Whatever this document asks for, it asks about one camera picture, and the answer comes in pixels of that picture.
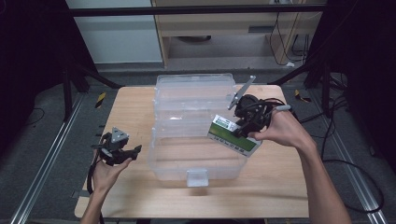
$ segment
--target wrist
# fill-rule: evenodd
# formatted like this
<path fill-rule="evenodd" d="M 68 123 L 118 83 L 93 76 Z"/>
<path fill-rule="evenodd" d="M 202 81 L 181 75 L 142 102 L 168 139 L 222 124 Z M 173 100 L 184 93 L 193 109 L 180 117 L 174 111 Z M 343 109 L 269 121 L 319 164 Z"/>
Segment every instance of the wrist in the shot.
<path fill-rule="evenodd" d="M 309 157 L 318 155 L 317 143 L 312 138 L 303 140 L 298 146 L 296 146 L 296 149 L 298 153 L 303 156 Z"/>

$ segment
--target robotic component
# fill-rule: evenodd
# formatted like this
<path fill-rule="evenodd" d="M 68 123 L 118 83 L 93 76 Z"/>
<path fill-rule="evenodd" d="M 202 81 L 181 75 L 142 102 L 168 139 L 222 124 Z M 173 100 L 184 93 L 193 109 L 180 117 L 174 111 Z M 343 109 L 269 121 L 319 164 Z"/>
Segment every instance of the robotic component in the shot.
<path fill-rule="evenodd" d="M 114 164 L 121 164 L 126 159 L 137 159 L 142 146 L 137 146 L 133 150 L 122 150 L 128 143 L 129 134 L 113 128 L 112 133 L 105 133 L 102 136 L 100 145 L 93 145 L 93 148 L 99 149 L 99 156 L 102 160 L 106 161 L 107 165 L 113 166 Z"/>
<path fill-rule="evenodd" d="M 272 112 L 277 110 L 291 110 L 290 105 L 285 105 L 276 98 L 257 99 L 254 95 L 244 95 L 236 104 L 234 114 L 240 118 L 236 122 L 240 128 L 233 131 L 236 137 L 248 137 L 248 133 L 259 132 L 271 123 Z"/>

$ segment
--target gray floor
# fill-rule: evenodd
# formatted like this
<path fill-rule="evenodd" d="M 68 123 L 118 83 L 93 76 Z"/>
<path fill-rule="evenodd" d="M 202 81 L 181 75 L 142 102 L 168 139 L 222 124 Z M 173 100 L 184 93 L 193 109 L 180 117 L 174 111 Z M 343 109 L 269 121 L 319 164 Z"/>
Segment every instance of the gray floor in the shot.
<path fill-rule="evenodd" d="M 277 65 L 268 44 L 263 36 L 212 36 L 207 42 L 186 43 L 175 38 L 170 51 L 170 61 L 165 69 L 147 69 L 123 73 L 104 72 L 103 75 L 120 84 L 154 85 L 159 74 L 188 74 L 188 73 L 223 73 L 230 72 L 238 83 L 246 82 L 247 75 L 256 75 L 256 83 L 267 83 L 286 75 L 291 67 Z M 302 96 L 316 99 L 320 88 L 306 91 L 301 80 L 304 75 L 295 78 L 284 85 L 282 90 L 290 104 L 293 104 L 299 119 L 307 118 L 319 112 L 315 102 L 307 103 L 296 100 L 294 91 L 300 90 Z M 99 140 L 97 134 L 102 133 L 101 125 L 106 119 L 117 94 L 102 83 L 88 78 L 91 83 L 89 93 L 77 94 L 75 98 L 83 97 L 80 110 L 71 131 L 64 140 L 61 151 L 51 166 L 49 175 L 37 195 L 34 206 L 28 218 L 30 223 L 73 223 L 78 222 L 74 216 L 77 199 L 73 197 L 85 182 L 85 177 L 92 159 L 90 145 Z M 98 95 L 105 91 L 106 98 L 100 108 L 94 108 Z M 332 97 L 340 95 L 339 91 L 332 91 Z M 11 154 L 0 164 L 0 223 L 8 223 L 23 197 L 35 179 L 42 162 L 46 159 L 51 144 L 61 129 L 64 115 L 62 86 L 55 86 L 41 92 L 36 97 L 35 107 L 26 125 L 11 146 Z M 321 148 L 328 122 L 325 118 L 315 119 L 305 123 L 309 133 L 319 135 L 314 137 Z M 327 141 L 325 159 L 340 159 L 347 152 L 354 163 L 363 167 L 372 176 L 385 195 L 385 205 L 382 214 L 388 223 L 396 223 L 396 176 L 389 169 L 386 161 L 381 157 L 372 157 L 365 136 L 347 111 L 347 107 L 336 111 L 334 117 L 336 133 Z M 347 168 L 343 165 L 326 163 L 345 203 L 362 208 L 359 190 L 353 186 Z M 370 192 L 378 201 L 375 188 L 367 178 L 363 178 Z M 365 215 L 348 209 L 354 223 L 376 223 Z M 169 220 L 154 220 L 155 223 L 165 223 Z M 272 218 L 268 223 L 308 223 L 307 219 Z"/>

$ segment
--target white cabinet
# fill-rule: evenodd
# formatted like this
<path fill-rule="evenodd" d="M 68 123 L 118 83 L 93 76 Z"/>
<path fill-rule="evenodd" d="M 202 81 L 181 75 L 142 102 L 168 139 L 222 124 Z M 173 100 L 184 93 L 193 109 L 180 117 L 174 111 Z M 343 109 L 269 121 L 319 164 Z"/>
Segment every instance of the white cabinet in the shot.
<path fill-rule="evenodd" d="M 151 7 L 150 0 L 67 0 L 70 8 Z M 75 17 L 97 65 L 162 63 L 153 16 Z"/>

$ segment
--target white box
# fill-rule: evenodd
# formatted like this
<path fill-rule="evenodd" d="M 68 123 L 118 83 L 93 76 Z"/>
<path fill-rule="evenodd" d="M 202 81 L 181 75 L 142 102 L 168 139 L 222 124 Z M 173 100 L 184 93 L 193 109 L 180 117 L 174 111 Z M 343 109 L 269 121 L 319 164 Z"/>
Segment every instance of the white box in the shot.
<path fill-rule="evenodd" d="M 235 120 L 234 93 L 231 74 L 158 77 L 148 164 L 159 179 L 199 187 L 239 176 L 247 158 L 207 137 L 216 115 Z"/>

